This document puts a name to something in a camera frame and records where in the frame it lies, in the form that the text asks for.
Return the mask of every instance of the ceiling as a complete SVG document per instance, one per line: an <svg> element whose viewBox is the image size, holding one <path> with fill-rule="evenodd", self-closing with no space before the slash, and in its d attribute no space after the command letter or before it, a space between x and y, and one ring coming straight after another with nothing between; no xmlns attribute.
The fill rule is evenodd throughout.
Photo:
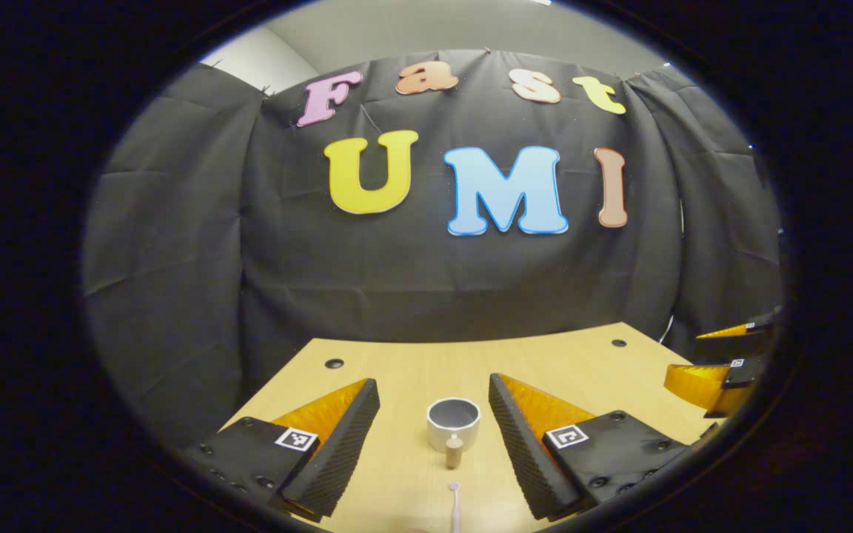
<svg viewBox="0 0 853 533"><path fill-rule="evenodd" d="M452 48L530 53L624 78L669 61L619 28L558 2L320 0L267 27L319 73Z"/></svg>

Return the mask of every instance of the pink letter f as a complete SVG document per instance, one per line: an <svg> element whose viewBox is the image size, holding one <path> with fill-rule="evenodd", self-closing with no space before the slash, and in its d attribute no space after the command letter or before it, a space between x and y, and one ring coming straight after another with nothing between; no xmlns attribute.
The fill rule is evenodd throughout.
<svg viewBox="0 0 853 533"><path fill-rule="evenodd" d="M334 117L335 111L328 108L328 101L341 104L348 98L348 84L359 84L360 81L361 73L353 71L306 85L308 101L305 102L305 114L298 119L298 127Z"/></svg>

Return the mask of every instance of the orange plastic part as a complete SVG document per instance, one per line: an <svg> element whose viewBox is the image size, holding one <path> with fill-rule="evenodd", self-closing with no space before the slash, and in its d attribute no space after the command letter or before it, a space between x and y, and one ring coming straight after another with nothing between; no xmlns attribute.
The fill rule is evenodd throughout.
<svg viewBox="0 0 853 533"><path fill-rule="evenodd" d="M335 426L341 422L348 406L355 400L366 381L367 379L364 378L331 392L331 394L323 395L323 397L306 403L295 411L278 416L272 420L272 423L287 428L303 429L305 432L318 433L318 449L321 449L331 437L331 433L335 431Z"/></svg>
<svg viewBox="0 0 853 533"><path fill-rule="evenodd" d="M749 331L748 324L739 324L734 325L733 327L727 327L726 329L721 329L720 331L698 335L697 338L731 337L734 335L745 335L747 331Z"/></svg>
<svg viewBox="0 0 853 533"><path fill-rule="evenodd" d="M752 390L751 387L722 388L729 370L729 365L671 364L666 369L663 387L684 401L706 409L708 416L723 418L738 409Z"/></svg>
<svg viewBox="0 0 853 533"><path fill-rule="evenodd" d="M505 374L499 374L498 377L502 378L505 388L509 390L515 405L522 412L522 418L525 418L525 423L529 425L532 434L535 435L535 439L538 439L538 444L545 449L545 452L548 452L542 442L545 432L595 418L585 409L569 404L541 389L536 389L528 383L509 378Z"/></svg>

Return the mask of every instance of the white wall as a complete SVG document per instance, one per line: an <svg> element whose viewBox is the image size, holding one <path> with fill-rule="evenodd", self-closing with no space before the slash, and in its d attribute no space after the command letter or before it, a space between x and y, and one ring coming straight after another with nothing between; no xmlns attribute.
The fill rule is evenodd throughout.
<svg viewBox="0 0 853 533"><path fill-rule="evenodd" d="M267 95L318 75L308 61L265 26L254 27L228 41L200 63L211 65L217 61L218 70L233 74L254 88L271 85L265 90Z"/></svg>
<svg viewBox="0 0 853 533"><path fill-rule="evenodd" d="M506 50L630 78L673 58L609 20L556 1L320 0L268 21L271 31L326 73L429 50Z"/></svg>

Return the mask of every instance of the white cup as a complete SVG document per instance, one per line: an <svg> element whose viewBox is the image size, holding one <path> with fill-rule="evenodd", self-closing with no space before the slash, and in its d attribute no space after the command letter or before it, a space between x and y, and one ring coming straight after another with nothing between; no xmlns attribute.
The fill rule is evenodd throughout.
<svg viewBox="0 0 853 533"><path fill-rule="evenodd" d="M465 452L480 429L480 406L465 398L443 398L426 408L426 438L437 452L446 453L453 435L463 441Z"/></svg>

